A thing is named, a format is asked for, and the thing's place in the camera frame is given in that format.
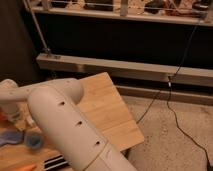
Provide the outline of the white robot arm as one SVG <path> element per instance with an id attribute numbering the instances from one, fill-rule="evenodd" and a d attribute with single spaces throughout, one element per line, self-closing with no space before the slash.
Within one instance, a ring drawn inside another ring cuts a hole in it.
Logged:
<path id="1" fill-rule="evenodd" d="M 79 80 L 54 79 L 19 87 L 0 82 L 0 104 L 9 113 L 19 101 L 74 171 L 137 171 L 85 117 L 78 103 L 84 95 Z"/>

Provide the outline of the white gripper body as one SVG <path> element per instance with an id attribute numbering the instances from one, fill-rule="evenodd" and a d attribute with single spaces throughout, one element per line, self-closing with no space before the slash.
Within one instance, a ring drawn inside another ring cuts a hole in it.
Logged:
<path id="1" fill-rule="evenodd" d="M 0 104 L 0 108 L 10 122 L 16 122 L 20 118 L 20 110 L 16 103 Z"/>

